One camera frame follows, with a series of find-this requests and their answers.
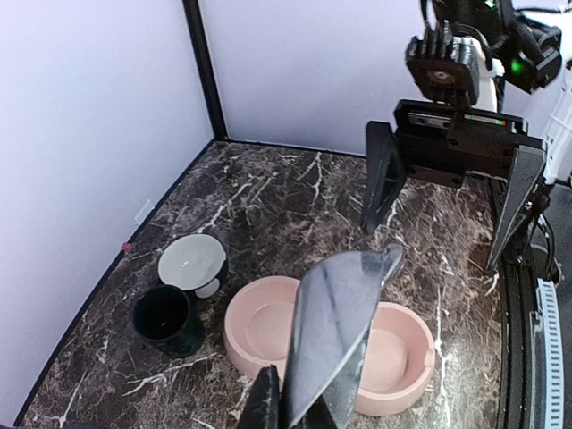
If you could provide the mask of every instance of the dark marble surface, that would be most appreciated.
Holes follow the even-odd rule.
[[[224,353],[224,311],[258,277],[301,278],[323,257],[401,243],[405,264],[383,299],[415,310],[437,348],[433,382],[408,411],[355,416],[353,428],[489,428],[501,354],[496,278],[481,266],[492,224],[485,186],[408,181],[371,237],[357,227],[365,160],[278,147],[215,143],[133,242],[83,315],[25,416],[26,427],[233,428],[251,381]],[[199,303],[208,337],[169,360],[135,335],[130,311],[173,240],[207,232],[228,247],[228,283]]]

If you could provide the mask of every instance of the pink ceramic bowl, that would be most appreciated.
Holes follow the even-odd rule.
[[[406,410],[421,398],[434,369],[435,346],[425,322],[406,307],[381,302],[372,322],[356,412],[389,416]]]
[[[232,299],[224,317],[224,347],[244,375],[255,379],[261,368],[276,365],[283,378],[299,285],[290,277],[263,277]]]

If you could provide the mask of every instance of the lavender wall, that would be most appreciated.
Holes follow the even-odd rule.
[[[0,423],[212,138],[180,0],[0,3]]]
[[[363,154],[369,120],[392,121],[399,99],[421,99],[403,61],[423,29],[418,5],[202,0],[231,137]],[[524,114],[540,133],[548,113],[538,101],[550,104],[557,86],[536,98],[510,91],[506,110]]]

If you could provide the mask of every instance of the black cup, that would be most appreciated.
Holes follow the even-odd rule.
[[[205,340],[205,327],[189,297],[170,285],[148,290],[133,308],[135,330],[170,358],[195,354]]]

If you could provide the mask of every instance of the pet bowl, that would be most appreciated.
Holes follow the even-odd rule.
[[[356,412],[389,416],[411,407],[425,391],[435,368],[435,346],[425,322],[403,306],[377,306]]]
[[[221,287],[229,264],[224,247],[215,237],[193,234],[169,245],[159,259],[159,277],[165,284],[208,298]]]
[[[228,306],[224,347],[247,377],[255,379],[261,368],[276,365],[283,378],[299,285],[290,277],[263,277],[242,288]]]

